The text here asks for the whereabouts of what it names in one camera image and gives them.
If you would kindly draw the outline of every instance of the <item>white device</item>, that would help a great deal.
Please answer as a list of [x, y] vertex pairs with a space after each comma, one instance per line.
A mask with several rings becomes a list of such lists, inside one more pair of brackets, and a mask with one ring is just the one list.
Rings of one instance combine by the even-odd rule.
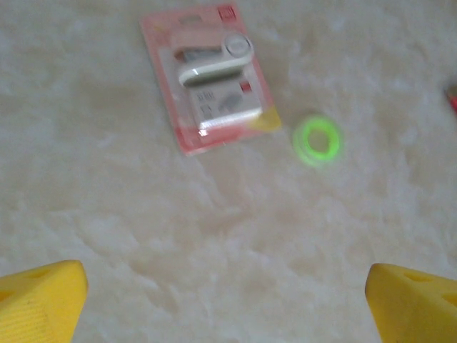
[[240, 72], [251, 63], [254, 50], [251, 41], [240, 33], [228, 34], [221, 44], [221, 53], [185, 63], [179, 69], [179, 83], [183, 86]]

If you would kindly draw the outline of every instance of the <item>neon green rubber band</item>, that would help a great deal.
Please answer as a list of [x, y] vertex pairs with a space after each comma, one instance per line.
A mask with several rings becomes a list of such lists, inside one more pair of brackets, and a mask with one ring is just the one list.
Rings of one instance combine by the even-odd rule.
[[[322, 132], [328, 139], [326, 151], [313, 149], [309, 137], [313, 132]], [[302, 123], [293, 133], [293, 148], [300, 159], [312, 166], [333, 161], [341, 148], [342, 138], [333, 121], [322, 116], [315, 116]]]

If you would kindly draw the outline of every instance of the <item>blister package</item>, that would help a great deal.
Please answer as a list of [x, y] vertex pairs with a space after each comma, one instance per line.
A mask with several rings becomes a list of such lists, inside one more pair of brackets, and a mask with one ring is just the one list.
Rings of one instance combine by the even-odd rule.
[[281, 127], [235, 3], [153, 13], [141, 29], [183, 153]]

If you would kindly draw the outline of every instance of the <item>yellow plastic wedge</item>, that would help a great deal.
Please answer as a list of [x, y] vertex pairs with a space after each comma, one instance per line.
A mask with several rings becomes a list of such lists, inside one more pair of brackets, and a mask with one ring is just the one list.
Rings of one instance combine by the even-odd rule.
[[88, 291], [79, 261], [0, 278], [0, 343], [67, 343]]
[[457, 281], [374, 264], [365, 294], [384, 343], [457, 342]]

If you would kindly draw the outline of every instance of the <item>white carpet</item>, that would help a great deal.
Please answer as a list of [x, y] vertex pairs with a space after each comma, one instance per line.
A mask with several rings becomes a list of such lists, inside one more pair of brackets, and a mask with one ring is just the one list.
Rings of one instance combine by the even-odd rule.
[[186, 158], [137, 21], [190, 3], [0, 2], [0, 274], [80, 259], [74, 342], [379, 342], [371, 264], [457, 279], [457, 3], [240, 1], [285, 127]]

